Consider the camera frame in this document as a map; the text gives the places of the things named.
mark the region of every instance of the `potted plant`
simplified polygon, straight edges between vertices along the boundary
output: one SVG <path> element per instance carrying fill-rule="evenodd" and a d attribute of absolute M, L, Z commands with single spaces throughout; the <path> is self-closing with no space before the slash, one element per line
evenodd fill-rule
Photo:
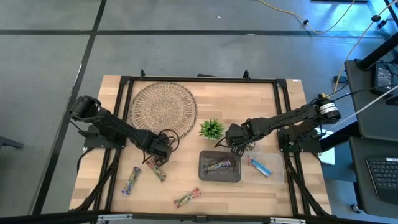
<path fill-rule="evenodd" d="M 199 132 L 199 136 L 204 136 L 205 139 L 217 140 L 224 135 L 224 125 L 217 119 L 205 121 L 200 125 L 200 127 L 201 130 Z"/>

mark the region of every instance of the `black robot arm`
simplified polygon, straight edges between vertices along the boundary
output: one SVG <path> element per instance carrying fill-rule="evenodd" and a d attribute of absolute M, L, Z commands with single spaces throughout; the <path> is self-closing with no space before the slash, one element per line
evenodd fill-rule
<path fill-rule="evenodd" d="M 165 134 L 155 134 L 149 130 L 136 129 L 101 107 L 101 102 L 90 96 L 79 96 L 70 110 L 75 121 L 91 123 L 99 129 L 99 135 L 107 140 L 115 141 L 127 137 L 137 148 L 167 161 L 172 152 Z"/>
<path fill-rule="evenodd" d="M 232 124 L 225 134 L 228 146 L 224 147 L 229 147 L 234 154 L 242 156 L 247 144 L 262 139 L 275 129 L 303 121 L 287 128 L 289 142 L 295 143 L 320 124 L 335 124 L 340 118 L 340 112 L 333 101 L 327 98 L 315 99 L 301 108 L 271 118 L 248 119 L 240 126 Z"/>

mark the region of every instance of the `wooden table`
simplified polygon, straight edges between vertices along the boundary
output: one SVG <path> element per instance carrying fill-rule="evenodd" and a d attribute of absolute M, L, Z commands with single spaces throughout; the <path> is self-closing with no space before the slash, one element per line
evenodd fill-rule
<path fill-rule="evenodd" d="M 118 92 L 120 76 L 106 75 L 103 78 L 98 99 L 102 106 L 113 111 Z M 132 99 L 146 86 L 153 82 L 134 82 Z M 241 124 L 247 118 L 271 117 L 277 114 L 273 87 L 265 83 L 209 83 L 180 82 L 194 95 L 198 105 L 198 119 L 194 128 L 173 152 L 168 163 L 162 166 L 167 174 L 164 182 L 152 173 L 147 165 L 142 165 L 142 151 L 127 141 L 122 150 L 121 160 L 114 188 L 112 212 L 126 213 L 169 213 L 169 214 L 208 214 L 208 215 L 278 215 L 291 216 L 292 208 L 289 187 L 286 181 L 282 185 L 252 184 L 242 180 L 238 183 L 208 182 L 198 177 L 199 153 L 202 150 L 214 149 L 214 142 L 199 137 L 199 124 L 206 119 L 218 118 L 226 127 L 231 123 Z M 292 109 L 306 103 L 301 80 L 287 80 Z M 282 90 L 282 109 L 285 111 Z M 123 103 L 119 112 L 121 117 Z M 258 142 L 263 152 L 278 153 L 276 131 Z M 80 171 L 73 191 L 70 208 L 79 206 L 97 184 L 103 161 L 104 149 L 94 149 L 81 161 Z M 301 154 L 305 183 L 317 202 L 327 212 L 331 212 L 326 192 L 321 165 L 310 153 Z M 137 183 L 129 197 L 122 195 L 121 189 L 126 184 L 132 168 L 142 169 Z M 180 208 L 175 208 L 173 201 L 192 191 L 195 187 L 201 190 L 201 197 Z M 100 208 L 108 187 L 105 186 Z M 296 186 L 297 203 L 303 213 L 300 191 Z"/>

